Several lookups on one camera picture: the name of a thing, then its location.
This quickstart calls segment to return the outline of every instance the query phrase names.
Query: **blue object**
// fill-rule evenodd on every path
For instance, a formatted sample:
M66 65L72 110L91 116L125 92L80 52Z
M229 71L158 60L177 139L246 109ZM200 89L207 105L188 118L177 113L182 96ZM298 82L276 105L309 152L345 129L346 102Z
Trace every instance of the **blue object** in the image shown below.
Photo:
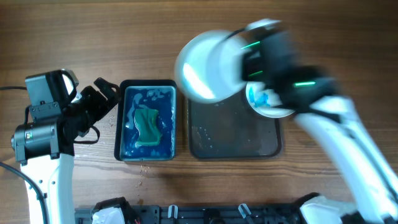
M268 103L268 95L266 93L262 93L262 95L257 100L254 99L253 87L250 87L249 90L249 100L251 103L254 103L255 108L263 105L270 107L270 104Z
M126 80L150 84L159 83L162 80ZM127 86L123 89L123 106L119 105L118 133L115 143L115 157L122 161L158 161L169 160L175 155L175 107L176 89L174 86ZM136 144L139 138L139 130L134 123L134 115L137 109L153 109L159 114L155 121L157 129L162 134L159 145L141 146Z

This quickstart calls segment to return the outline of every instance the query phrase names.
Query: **green light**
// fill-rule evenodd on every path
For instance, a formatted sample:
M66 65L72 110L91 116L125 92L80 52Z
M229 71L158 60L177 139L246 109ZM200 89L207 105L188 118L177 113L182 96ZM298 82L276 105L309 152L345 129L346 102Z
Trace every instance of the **green light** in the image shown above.
M253 73L253 74L248 75L248 77L255 76L255 75L259 75L259 74L261 74L261 73L262 73L262 71L260 71L260 72L255 72L255 73Z
M309 85L314 85L315 82L301 82L301 83L294 83L294 87L298 86L309 86Z
M247 46L244 46L244 47L242 47L241 49L246 49L246 48L251 47L251 46L256 45L256 44L260 44L260 42L257 41L257 42L255 42L255 43L253 43L253 44L249 44L249 45L247 45Z

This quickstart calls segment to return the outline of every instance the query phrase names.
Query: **cable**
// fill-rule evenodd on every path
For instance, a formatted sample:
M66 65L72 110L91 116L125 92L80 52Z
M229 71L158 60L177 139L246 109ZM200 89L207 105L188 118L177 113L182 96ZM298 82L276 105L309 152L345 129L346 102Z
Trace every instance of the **cable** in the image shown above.
M26 90L27 88L24 86L3 86L0 87L0 90Z
M240 28L240 29L238 29L238 30L232 32L230 35L228 35L227 37L225 37L224 41L228 40L229 38L235 36L236 34L238 34L238 33L240 33L240 32L243 32L243 31L245 31L245 30L246 30L246 28Z
M32 179L30 179L28 176L23 174L21 171L19 171L19 170L15 169L15 168L3 163L3 162L0 162L0 166L5 168L8 171L14 173L15 175L18 175L22 179L24 179L35 190L36 195L37 195L37 199L40 202L40 207L42 208L43 224L48 224L49 223L49 218L47 216L47 207L46 207L45 202L44 202L43 193L39 189L39 187L35 184L35 182L33 182Z
M76 143L76 144L95 144L95 143L97 143L98 140L100 140L100 131L95 126L92 126L91 128L95 131L95 133L97 133L97 140L94 140L94 141L73 141L73 143Z

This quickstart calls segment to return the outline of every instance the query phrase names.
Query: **dark tray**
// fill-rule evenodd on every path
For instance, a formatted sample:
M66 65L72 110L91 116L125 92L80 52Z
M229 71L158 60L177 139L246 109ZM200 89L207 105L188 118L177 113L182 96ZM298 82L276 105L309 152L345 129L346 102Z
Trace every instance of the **dark tray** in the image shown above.
M279 119L257 114L244 89L213 104L188 100L188 140L197 159L266 159L283 148Z

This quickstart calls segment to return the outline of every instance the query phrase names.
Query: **black tray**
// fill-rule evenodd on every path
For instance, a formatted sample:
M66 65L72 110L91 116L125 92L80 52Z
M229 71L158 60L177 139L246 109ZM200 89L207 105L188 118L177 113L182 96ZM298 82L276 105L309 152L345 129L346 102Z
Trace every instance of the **black tray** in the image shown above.
M267 159L282 152L280 120L257 114L244 89L219 103L187 104L189 148L197 159Z
M114 143L114 157L119 160L119 161L142 161L142 160L147 160L147 161L153 161L153 160L169 160L173 159L175 156L175 142L174 142L174 151L172 153L172 156L170 158L166 159L124 159L123 157L120 157L120 144L121 144L121 135L122 135L122 122L123 122L123 116L124 116L124 95L126 93L126 88L129 86L172 86L175 88L176 93L175 93L175 100L177 100L177 86L173 80L124 80L120 84L120 92L121 92L121 101L118 106L118 121L116 125L116 140ZM175 105L175 113L177 112L177 102Z

